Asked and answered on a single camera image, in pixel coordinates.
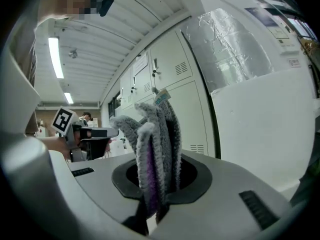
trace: person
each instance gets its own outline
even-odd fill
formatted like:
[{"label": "person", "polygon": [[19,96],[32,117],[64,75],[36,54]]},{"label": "person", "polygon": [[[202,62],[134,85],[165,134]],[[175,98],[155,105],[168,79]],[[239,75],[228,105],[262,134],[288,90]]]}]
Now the person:
[{"label": "person", "polygon": [[93,118],[90,112],[83,112],[82,116],[79,119],[85,120],[85,123],[88,124],[89,121],[92,121]]},{"label": "person", "polygon": [[[37,27],[48,19],[58,20],[77,17],[91,8],[92,1],[92,4],[94,4],[94,0],[38,0],[22,15],[18,21],[18,26],[11,33],[9,49],[33,87],[35,86],[37,68],[35,53]],[[37,118],[34,112],[27,124],[25,133],[34,134],[37,131]],[[76,132],[74,137],[80,142],[80,134]],[[49,150],[59,151],[65,158],[69,157],[70,151],[64,137],[47,137],[41,140]]]}]

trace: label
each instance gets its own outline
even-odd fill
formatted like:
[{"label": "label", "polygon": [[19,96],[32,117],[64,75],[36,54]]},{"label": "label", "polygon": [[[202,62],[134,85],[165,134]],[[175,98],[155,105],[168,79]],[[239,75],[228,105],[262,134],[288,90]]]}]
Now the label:
[{"label": "label", "polygon": [[54,116],[51,127],[62,135],[66,135],[70,125],[76,121],[78,121],[78,116],[75,112],[65,107],[60,107]]},{"label": "label", "polygon": [[288,62],[291,68],[301,68],[301,64],[297,58],[288,58]]},{"label": "label", "polygon": [[169,92],[166,88],[164,88],[162,91],[160,91],[154,98],[153,105],[159,106],[161,103],[169,100],[171,98]]},{"label": "label", "polygon": [[133,76],[136,76],[141,70],[143,70],[148,65],[147,54],[145,53],[140,57],[140,59],[133,64]]}]

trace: locker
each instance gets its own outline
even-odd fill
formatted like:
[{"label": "locker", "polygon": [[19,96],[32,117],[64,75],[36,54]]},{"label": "locker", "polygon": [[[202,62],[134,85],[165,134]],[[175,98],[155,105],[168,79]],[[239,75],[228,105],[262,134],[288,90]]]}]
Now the locker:
[{"label": "locker", "polygon": [[162,37],[159,42],[151,47],[150,55],[154,84],[159,90],[193,75],[185,51],[175,31]]},{"label": "locker", "polygon": [[142,58],[141,60],[145,60],[146,66],[141,70],[136,70],[135,65],[133,65],[132,67],[132,86],[134,87],[134,89],[132,89],[133,103],[137,103],[152,94],[148,53],[145,53],[145,55],[143,55],[142,57],[144,58]]},{"label": "locker", "polygon": [[129,107],[133,104],[131,93],[131,68],[129,68],[120,79],[120,93],[121,93],[121,109]]},{"label": "locker", "polygon": [[204,116],[194,81],[168,90],[181,129],[182,148],[208,155]]},{"label": "locker", "polygon": [[[146,100],[146,101],[143,101],[144,103],[147,103],[147,104],[152,104],[154,101],[154,97],[152,96],[150,99]],[[136,111],[135,109],[135,106],[131,106],[131,107],[128,107],[126,110],[123,111],[123,114],[128,116],[128,117],[131,117],[133,118],[134,120],[136,121],[140,121],[143,117],[138,113],[138,111]]]}]

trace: vent grille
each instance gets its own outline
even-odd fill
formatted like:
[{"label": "vent grille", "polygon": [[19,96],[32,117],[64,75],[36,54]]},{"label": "vent grille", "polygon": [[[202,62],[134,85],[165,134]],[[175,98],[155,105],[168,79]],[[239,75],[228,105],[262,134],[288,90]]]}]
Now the vent grille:
[{"label": "vent grille", "polygon": [[88,167],[80,170],[74,170],[71,173],[74,177],[77,177],[77,176],[93,173],[94,171],[95,171],[94,169]]},{"label": "vent grille", "polygon": [[147,91],[150,91],[150,82],[144,85],[144,92],[146,93]]},{"label": "vent grille", "polygon": [[181,64],[176,65],[174,68],[175,68],[176,75],[180,75],[180,74],[188,71],[188,67],[187,67],[186,62],[182,62]]},{"label": "vent grille", "polygon": [[190,145],[190,149],[191,149],[191,151],[197,152],[199,154],[205,153],[204,145]]}]

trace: ceiling light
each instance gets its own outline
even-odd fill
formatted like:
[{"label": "ceiling light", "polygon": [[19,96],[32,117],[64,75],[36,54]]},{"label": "ceiling light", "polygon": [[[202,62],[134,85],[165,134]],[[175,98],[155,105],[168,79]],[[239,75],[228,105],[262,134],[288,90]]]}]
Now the ceiling light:
[{"label": "ceiling light", "polygon": [[74,101],[71,98],[71,94],[69,92],[65,92],[64,96],[65,96],[65,98],[66,98],[66,100],[68,101],[69,104],[73,104],[74,103]]},{"label": "ceiling light", "polygon": [[64,78],[64,73],[62,72],[59,56],[59,39],[57,37],[49,37],[48,41],[51,61],[56,78]]}]

